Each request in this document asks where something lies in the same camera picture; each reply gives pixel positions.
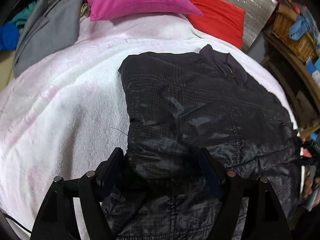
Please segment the magenta pillow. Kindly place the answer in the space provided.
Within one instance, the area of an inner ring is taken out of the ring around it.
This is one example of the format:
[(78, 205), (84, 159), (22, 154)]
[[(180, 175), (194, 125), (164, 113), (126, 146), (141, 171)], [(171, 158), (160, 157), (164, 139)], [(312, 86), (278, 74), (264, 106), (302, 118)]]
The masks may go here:
[(86, 0), (91, 7), (91, 21), (152, 12), (202, 16), (203, 13), (189, 0)]

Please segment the wooden side table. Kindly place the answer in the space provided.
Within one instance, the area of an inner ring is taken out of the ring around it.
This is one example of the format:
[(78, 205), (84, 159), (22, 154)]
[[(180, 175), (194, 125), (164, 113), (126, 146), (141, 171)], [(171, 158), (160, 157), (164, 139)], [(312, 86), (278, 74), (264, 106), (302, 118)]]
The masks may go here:
[(319, 87), (305, 65), (277, 39), (263, 32), (267, 54), (261, 65), (280, 83), (295, 116), (302, 138), (319, 130)]

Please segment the black quilted jacket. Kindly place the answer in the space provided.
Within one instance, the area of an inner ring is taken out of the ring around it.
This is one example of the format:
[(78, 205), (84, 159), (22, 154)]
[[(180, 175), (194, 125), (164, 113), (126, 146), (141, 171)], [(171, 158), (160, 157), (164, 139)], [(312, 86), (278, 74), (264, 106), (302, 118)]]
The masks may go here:
[[(300, 138), (278, 98), (230, 54), (147, 52), (119, 68), (130, 126), (103, 212), (116, 239), (289, 239)], [(199, 165), (226, 170), (223, 201)]]

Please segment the teal garment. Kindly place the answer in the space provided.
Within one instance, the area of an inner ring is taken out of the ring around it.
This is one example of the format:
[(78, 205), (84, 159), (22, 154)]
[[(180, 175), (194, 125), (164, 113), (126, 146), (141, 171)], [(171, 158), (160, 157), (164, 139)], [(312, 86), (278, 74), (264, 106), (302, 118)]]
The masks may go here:
[(33, 13), (36, 4), (37, 2), (31, 2), (26, 8), (16, 14), (10, 23), (15, 24), (18, 29), (23, 28), (30, 15)]

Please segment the grey blazer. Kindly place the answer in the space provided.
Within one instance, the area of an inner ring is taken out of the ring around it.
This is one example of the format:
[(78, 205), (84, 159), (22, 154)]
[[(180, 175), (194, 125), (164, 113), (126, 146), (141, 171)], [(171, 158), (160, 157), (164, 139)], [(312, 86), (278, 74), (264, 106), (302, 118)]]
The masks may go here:
[(19, 38), (14, 77), (78, 39), (82, 0), (38, 0)]

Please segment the blue cloth in basket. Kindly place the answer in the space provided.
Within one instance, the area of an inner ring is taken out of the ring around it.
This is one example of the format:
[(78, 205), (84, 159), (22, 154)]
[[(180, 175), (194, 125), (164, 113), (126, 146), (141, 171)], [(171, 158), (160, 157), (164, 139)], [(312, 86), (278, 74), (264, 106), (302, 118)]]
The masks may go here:
[(303, 15), (298, 15), (296, 22), (289, 28), (289, 37), (298, 41), (306, 32), (313, 27), (313, 20)]

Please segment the white bed blanket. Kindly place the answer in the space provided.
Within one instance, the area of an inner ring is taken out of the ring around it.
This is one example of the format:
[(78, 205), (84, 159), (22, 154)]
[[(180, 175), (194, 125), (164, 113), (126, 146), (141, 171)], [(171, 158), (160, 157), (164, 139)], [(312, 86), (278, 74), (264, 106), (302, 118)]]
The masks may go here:
[(129, 117), (118, 69), (129, 55), (230, 53), (289, 107), (276, 79), (235, 46), (193, 28), (182, 15), (140, 14), (112, 21), (80, 19), (76, 43), (49, 55), (1, 92), (1, 209), (29, 239), (55, 176), (79, 178), (127, 148)]

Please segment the blue garment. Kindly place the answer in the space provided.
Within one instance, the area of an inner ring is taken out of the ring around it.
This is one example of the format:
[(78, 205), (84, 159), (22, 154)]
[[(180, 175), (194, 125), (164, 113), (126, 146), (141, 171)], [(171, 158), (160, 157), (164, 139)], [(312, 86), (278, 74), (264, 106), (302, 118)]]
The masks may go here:
[(20, 32), (14, 23), (6, 23), (1, 26), (0, 48), (3, 51), (15, 50), (20, 38)]

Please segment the red pillow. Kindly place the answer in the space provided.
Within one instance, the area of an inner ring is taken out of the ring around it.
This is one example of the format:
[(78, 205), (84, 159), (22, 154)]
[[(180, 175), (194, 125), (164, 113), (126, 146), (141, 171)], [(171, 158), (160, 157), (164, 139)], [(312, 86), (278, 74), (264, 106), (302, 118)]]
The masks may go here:
[(203, 16), (188, 15), (195, 29), (242, 48), (246, 15), (243, 9), (224, 0), (190, 1), (203, 13)]

